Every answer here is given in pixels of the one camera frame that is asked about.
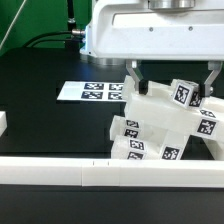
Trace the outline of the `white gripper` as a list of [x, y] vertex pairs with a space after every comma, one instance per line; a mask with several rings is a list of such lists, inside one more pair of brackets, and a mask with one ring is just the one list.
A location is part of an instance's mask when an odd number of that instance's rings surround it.
[[[224, 61], [224, 0], [99, 0], [89, 34], [100, 58]], [[126, 69], [146, 95], [136, 60]]]

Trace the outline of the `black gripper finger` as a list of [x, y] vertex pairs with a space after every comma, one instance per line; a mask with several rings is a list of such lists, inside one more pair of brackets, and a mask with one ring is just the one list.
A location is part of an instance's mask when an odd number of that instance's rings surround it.
[[201, 98], [209, 97], [211, 95], [212, 83], [220, 74], [222, 67], [223, 67], [222, 61], [208, 62], [208, 70], [210, 71], [210, 74], [206, 78], [206, 80], [202, 84], [199, 85], [199, 95]]

